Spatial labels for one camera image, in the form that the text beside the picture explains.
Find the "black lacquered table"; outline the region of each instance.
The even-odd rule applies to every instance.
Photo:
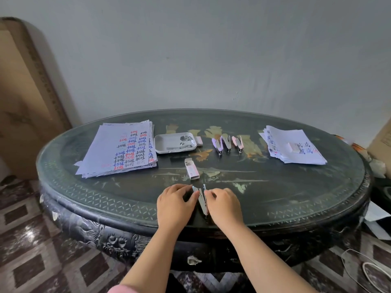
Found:
[[[158,156],[158,167],[82,178],[74,164],[84,158],[102,123],[151,120],[154,135],[191,132],[201,136],[195,151]],[[266,125],[303,129],[326,165],[284,164],[270,157],[259,136]],[[242,136],[244,152],[218,157],[212,138]],[[192,157],[200,178],[190,182],[184,159]],[[40,201],[55,224],[71,237],[121,261],[133,263],[158,225],[156,199],[175,183],[231,188],[244,222],[293,266],[341,241],[362,222],[369,203],[371,173],[347,144],[314,127],[261,114],[179,109],[130,113],[94,121],[56,137],[40,152]],[[180,234],[172,269],[241,271],[224,234],[197,205]]]

